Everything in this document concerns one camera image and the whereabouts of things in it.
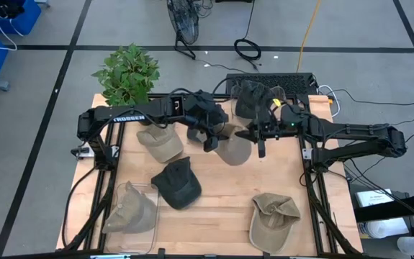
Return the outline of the white paper roll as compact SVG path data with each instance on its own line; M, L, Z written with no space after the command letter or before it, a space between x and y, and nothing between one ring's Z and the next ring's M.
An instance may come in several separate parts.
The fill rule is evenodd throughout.
M407 234L409 229L403 218L394 218L359 223L359 232L364 238L382 239Z

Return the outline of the tan corduroy baseball cap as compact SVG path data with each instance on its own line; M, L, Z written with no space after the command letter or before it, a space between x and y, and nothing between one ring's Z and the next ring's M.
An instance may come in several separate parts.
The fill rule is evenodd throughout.
M260 251L280 253L295 223L300 220L300 211L289 196L262 193L252 198L253 215L249 228L250 243Z

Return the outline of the black floor fan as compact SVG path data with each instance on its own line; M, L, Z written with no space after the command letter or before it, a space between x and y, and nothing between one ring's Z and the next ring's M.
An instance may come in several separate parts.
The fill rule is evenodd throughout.
M196 59L190 45L199 35L199 16L192 0L166 0L168 15L176 34L174 50L185 56Z

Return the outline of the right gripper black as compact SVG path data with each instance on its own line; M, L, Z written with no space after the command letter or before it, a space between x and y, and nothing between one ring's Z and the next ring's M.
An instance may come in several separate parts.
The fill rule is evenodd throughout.
M267 139L279 140L281 138L279 121L274 116L274 113L267 106L257 106L257 130L241 130L235 134L237 137L250 141L257 142L258 156L264 158L266 156L265 141Z

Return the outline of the green plant in black pot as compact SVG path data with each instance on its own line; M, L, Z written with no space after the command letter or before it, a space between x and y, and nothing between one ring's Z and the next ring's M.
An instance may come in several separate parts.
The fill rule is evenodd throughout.
M148 94L160 77L158 69L157 60L131 44L111 53L92 76L104 87L102 96L109 106L134 106L149 102Z

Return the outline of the white paper sheet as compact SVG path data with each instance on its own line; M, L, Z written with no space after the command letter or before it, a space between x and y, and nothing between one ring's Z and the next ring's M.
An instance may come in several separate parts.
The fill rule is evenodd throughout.
M386 189L385 191L360 191L355 193L355 197L360 207L366 207L394 201L394 199L390 197L390 194L390 189Z

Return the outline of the beige baseball cap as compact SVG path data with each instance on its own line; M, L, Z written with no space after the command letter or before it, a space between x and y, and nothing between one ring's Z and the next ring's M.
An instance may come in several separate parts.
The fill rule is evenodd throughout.
M230 133L230 138L226 141L218 141L215 152L228 165L244 164L251 155L251 142L235 135L237 131L244 130L244 127L227 123L222 130L227 130Z
M159 163L169 161L184 150L183 143L173 124L169 124L164 129L152 124L137 132L136 136L138 142L146 147Z

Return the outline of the black baseball cap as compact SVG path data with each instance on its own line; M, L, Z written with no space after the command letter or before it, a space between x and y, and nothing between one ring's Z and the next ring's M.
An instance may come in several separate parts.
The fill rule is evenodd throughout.
M202 194L199 180L191 169L190 157L170 162L150 180L173 209L182 210L194 203Z

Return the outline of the black shelf unit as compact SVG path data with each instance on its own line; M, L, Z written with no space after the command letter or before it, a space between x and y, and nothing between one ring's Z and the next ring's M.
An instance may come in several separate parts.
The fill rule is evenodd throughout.
M357 204L357 207L354 209L356 221L362 223L384 219L414 217L414 196L409 196L408 193L391 191L390 197L394 201L360 207L354 194L354 201Z

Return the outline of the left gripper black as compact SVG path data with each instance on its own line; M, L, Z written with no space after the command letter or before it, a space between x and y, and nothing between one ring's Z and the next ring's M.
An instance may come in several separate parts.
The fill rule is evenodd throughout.
M186 117L195 121L191 128L212 136L204 141L206 153L217 148L218 140L226 141L230 138L230 133L224 130L228 115L211 93L202 90L188 92L184 97L184 111Z

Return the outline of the khaki baseball cap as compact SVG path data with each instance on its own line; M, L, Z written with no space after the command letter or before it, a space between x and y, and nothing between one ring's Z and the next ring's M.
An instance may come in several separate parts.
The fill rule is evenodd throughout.
M139 234L149 232L156 225L157 206L129 181L125 192L105 220L102 233L122 232Z

